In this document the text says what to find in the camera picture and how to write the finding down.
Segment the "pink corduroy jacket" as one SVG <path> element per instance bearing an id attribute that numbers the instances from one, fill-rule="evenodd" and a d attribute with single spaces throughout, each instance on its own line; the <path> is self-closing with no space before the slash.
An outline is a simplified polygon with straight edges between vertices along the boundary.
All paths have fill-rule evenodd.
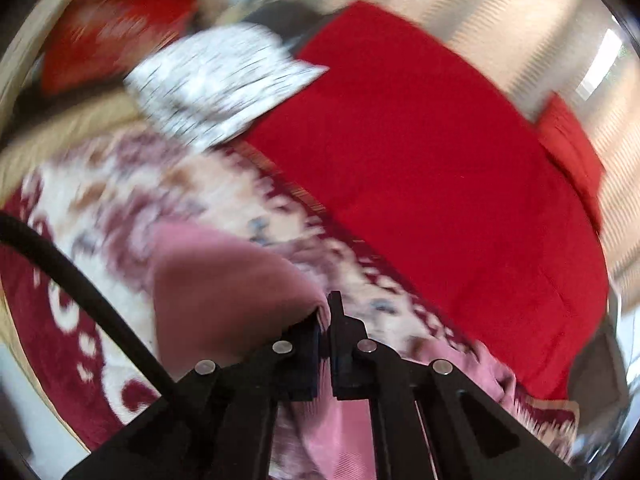
<path id="1" fill-rule="evenodd" d="M 265 248 L 196 224 L 163 223 L 152 255 L 153 304 L 163 366 L 179 373 L 209 360 L 241 363 L 314 314 L 320 324 L 319 391 L 278 406 L 271 445 L 282 479 L 379 479 L 367 401 L 338 400 L 332 389 L 329 294 L 278 248 Z M 510 415 L 514 378 L 484 349 L 463 354 L 428 340 L 418 360 L 446 360 Z"/>

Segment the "red blanket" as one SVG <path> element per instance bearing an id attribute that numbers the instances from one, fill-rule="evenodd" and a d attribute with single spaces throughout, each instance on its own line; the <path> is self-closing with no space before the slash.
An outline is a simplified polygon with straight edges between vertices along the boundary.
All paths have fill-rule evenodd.
<path id="1" fill-rule="evenodd" d="M 528 393 L 565 398 L 608 274 L 535 127 L 463 58 L 371 3 L 341 10 L 299 56 L 326 72 L 247 144 Z"/>

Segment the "red pillow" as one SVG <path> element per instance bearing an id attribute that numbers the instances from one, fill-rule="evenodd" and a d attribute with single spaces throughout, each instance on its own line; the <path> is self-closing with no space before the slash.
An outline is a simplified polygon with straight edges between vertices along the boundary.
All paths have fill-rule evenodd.
<path id="1" fill-rule="evenodd" d="M 577 192 L 594 232 L 600 234 L 603 216 L 599 194 L 605 168 L 582 124 L 559 93 L 552 93 L 535 129 L 547 155 Z"/>

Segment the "white speckled cloth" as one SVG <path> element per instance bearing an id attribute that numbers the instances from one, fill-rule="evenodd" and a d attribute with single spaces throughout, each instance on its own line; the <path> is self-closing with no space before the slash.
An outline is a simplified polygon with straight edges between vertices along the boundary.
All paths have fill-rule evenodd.
<path id="1" fill-rule="evenodd" d="M 236 23 L 173 42 L 124 83 L 158 132 L 201 152 L 236 138 L 328 70 L 293 58 L 269 28 Z"/>

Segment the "red cushion with beige trim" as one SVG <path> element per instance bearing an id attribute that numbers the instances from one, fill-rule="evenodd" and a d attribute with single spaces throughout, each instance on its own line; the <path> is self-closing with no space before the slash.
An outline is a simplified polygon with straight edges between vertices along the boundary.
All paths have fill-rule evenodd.
<path id="1" fill-rule="evenodd" d="M 50 100 L 130 72 L 227 0 L 40 0 L 1 58 L 1 122 L 23 91 Z"/>

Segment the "beige curtain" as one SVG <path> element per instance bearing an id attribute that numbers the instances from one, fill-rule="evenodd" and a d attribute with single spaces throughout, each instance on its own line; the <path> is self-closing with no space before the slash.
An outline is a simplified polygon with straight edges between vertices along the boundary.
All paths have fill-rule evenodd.
<path id="1" fill-rule="evenodd" d="M 349 0 L 311 0 L 322 10 Z M 604 163 L 602 242 L 623 286 L 639 277 L 639 60 L 599 0 L 370 0 L 426 28 L 527 118 L 551 93 Z"/>

